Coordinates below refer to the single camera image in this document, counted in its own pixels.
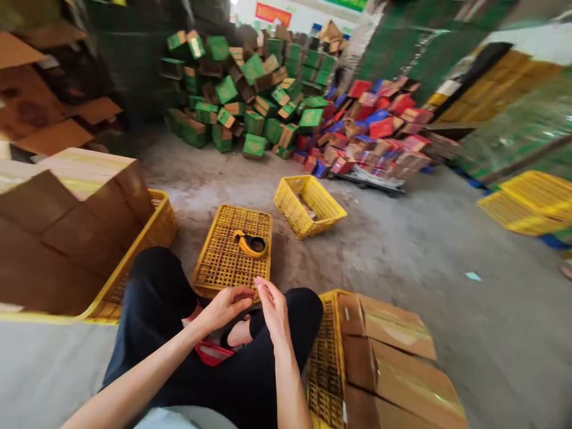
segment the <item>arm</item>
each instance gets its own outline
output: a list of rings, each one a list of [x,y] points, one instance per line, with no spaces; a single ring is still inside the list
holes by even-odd
[[[312,429],[312,418],[290,337],[286,298],[276,286],[261,277],[257,277],[255,283],[274,345],[278,429]]]
[[[226,288],[186,328],[82,406],[62,429],[120,429],[149,404],[197,343],[252,304],[253,291]]]

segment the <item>red banner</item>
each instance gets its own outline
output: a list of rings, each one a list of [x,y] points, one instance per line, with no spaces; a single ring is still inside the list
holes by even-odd
[[[285,10],[256,2],[256,17],[271,23],[277,19],[283,26],[288,27],[292,19],[292,14]]]

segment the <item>black pants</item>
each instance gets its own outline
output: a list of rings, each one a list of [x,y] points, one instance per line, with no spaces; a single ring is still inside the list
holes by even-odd
[[[311,290],[285,294],[294,353],[303,369],[322,320],[322,302]],[[115,348],[103,387],[145,359],[182,329],[197,295],[167,248],[144,250],[133,262],[123,298]],[[197,405],[229,418],[238,428],[276,427],[274,351],[262,311],[251,319],[253,341],[220,365],[205,365],[195,351],[168,379],[150,407]]]

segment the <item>person's left hand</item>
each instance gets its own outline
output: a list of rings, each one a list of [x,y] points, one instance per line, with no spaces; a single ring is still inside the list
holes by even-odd
[[[227,287],[195,319],[207,335],[222,328],[252,305],[254,291],[246,286]]]

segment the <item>yellow plastic crate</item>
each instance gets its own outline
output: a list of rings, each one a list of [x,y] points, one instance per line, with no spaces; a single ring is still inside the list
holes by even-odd
[[[302,205],[304,201],[319,220],[312,220]],[[332,228],[347,213],[324,189],[314,176],[293,176],[280,180],[274,203],[298,240],[320,234]]]
[[[570,226],[568,222],[537,214],[503,190],[482,198],[477,204],[504,228],[519,234],[537,237]]]
[[[539,215],[572,221],[572,183],[539,171],[524,172],[501,189]]]
[[[240,250],[232,236],[237,229],[266,240],[265,257],[252,258]],[[270,280],[272,255],[272,216],[242,207],[222,205],[216,212],[192,274],[192,283],[200,296],[212,299],[226,287],[248,286],[254,278]]]
[[[341,339],[339,294],[333,290],[320,295],[324,304],[324,316],[318,336],[308,358],[307,401],[314,429],[344,429],[344,352]]]
[[[0,319],[16,322],[36,322],[67,325],[78,322],[117,325],[121,314],[125,282],[135,257],[146,248],[169,247],[179,229],[169,196],[163,191],[149,189],[155,213],[137,236],[128,252],[111,274],[92,304],[79,316],[58,316],[39,312],[0,312]]]

